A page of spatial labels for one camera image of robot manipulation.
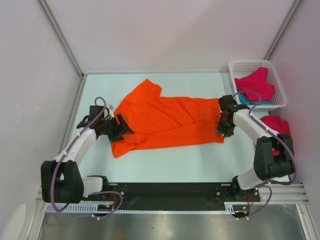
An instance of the shiny floor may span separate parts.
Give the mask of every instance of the shiny floor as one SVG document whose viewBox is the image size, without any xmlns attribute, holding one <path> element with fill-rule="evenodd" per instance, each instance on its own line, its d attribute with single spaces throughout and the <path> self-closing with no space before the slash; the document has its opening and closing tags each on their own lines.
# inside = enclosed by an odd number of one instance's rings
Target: shiny floor
<svg viewBox="0 0 320 240">
<path fill-rule="evenodd" d="M 231 215 L 213 214 L 119 213 L 97 221 L 79 214 L 46 213 L 38 240 L 64 239 L 305 240 L 306 237 L 295 205 L 269 205 L 249 220 L 238 221 Z"/>
</svg>

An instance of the orange shirt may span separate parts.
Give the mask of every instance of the orange shirt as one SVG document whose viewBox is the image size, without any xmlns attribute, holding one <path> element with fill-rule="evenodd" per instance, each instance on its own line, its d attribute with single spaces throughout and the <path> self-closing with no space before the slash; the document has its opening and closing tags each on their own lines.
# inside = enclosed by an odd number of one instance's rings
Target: orange shirt
<svg viewBox="0 0 320 240">
<path fill-rule="evenodd" d="M 217 98 L 165 97 L 162 88 L 146 79 L 115 110 L 134 134 L 111 143 L 118 158 L 132 150 L 159 149 L 207 143 L 223 143 L 216 133 L 220 119 Z"/>
</svg>

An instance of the pink cloth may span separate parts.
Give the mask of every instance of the pink cloth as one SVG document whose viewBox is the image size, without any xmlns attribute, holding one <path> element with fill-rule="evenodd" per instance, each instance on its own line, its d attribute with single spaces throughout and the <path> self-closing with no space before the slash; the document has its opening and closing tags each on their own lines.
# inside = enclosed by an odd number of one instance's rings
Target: pink cloth
<svg viewBox="0 0 320 240">
<path fill-rule="evenodd" d="M 268 68 L 259 67 L 255 72 L 243 78 L 235 78 L 235 85 L 241 90 L 252 90 L 260 94 L 262 101 L 271 102 L 275 94 L 275 86 L 267 82 Z M 259 101 L 259 97 L 253 92 L 245 92 L 248 101 Z"/>
<path fill-rule="evenodd" d="M 279 132 L 280 134 L 289 134 L 290 128 L 287 121 L 281 121 L 281 118 L 279 116 L 264 116 L 261 118 L 261 121 L 267 125 L 269 128 L 272 128 L 273 130 Z M 279 151 L 273 151 L 273 155 L 276 156 L 279 154 Z"/>
</svg>

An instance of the white table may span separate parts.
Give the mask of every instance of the white table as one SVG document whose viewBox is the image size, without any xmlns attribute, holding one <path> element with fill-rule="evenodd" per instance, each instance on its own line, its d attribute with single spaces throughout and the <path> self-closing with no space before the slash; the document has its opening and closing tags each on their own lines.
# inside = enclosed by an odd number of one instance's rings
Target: white table
<svg viewBox="0 0 320 240">
<path fill-rule="evenodd" d="M 101 96 L 115 108 L 145 79 L 162 87 L 162 96 L 219 98 L 231 94 L 227 73 L 152 73 L 88 75 L 75 118 L 75 126 Z M 259 118 L 267 115 L 259 112 Z M 107 136 L 100 136 L 79 166 L 82 177 L 107 176 L 109 182 L 230 182 L 253 167 L 254 145 L 238 127 L 223 144 L 135 150 L 114 158 Z"/>
</svg>

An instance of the plastic basket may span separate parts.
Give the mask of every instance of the plastic basket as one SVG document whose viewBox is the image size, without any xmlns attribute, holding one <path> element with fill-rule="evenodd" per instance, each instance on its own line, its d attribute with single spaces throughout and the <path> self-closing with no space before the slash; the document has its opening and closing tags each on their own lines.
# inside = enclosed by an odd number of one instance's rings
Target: plastic basket
<svg viewBox="0 0 320 240">
<path fill-rule="evenodd" d="M 283 108 L 287 105 L 287 97 L 284 92 L 284 88 L 281 84 L 280 78 L 272 65 L 272 63 L 268 60 L 232 60 L 229 62 L 229 70 L 232 79 L 232 85 L 234 93 L 237 92 L 235 78 L 240 79 L 252 74 L 258 68 L 264 67 L 268 68 L 268 78 L 267 82 L 271 85 L 274 85 L 275 94 L 272 98 L 272 105 L 259 105 L 255 109 L 259 109 L 261 111 L 271 111 L 277 108 Z M 238 95 L 235 96 L 235 100 L 240 103 Z"/>
</svg>

